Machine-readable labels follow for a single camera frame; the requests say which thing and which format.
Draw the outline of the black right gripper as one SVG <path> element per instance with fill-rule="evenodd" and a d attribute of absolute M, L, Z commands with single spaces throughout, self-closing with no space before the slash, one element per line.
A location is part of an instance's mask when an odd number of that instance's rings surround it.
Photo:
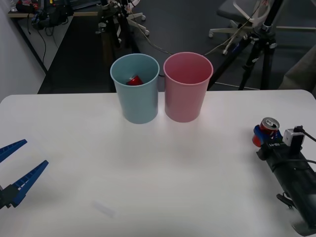
<path fill-rule="evenodd" d="M 260 125 L 256 125 L 253 131 L 253 143 L 264 143 L 267 135 L 261 130 Z M 256 153 L 260 160 L 268 164 L 271 171 L 275 171 L 285 164 L 303 162 L 302 158 L 293 158 L 289 154 L 289 148 L 281 144 L 283 143 L 283 136 L 280 131 L 275 131 L 271 140 L 272 143 L 264 143 Z"/>

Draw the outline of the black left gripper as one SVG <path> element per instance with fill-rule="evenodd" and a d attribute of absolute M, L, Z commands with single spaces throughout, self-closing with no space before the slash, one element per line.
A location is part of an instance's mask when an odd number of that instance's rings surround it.
<path fill-rule="evenodd" d="M 12 143 L 5 147 L 0 148 L 0 162 L 3 162 L 10 155 L 16 152 L 19 148 L 24 146 L 27 140 L 23 139 L 18 142 Z M 21 177 L 19 180 L 14 182 L 12 185 L 8 185 L 6 188 L 0 188 L 0 209 L 3 207 L 10 208 L 11 206 L 17 207 L 26 193 L 33 186 L 35 181 L 39 178 L 45 168 L 48 166 L 49 162 L 44 160 L 33 170 L 28 172 L 26 175 Z"/>

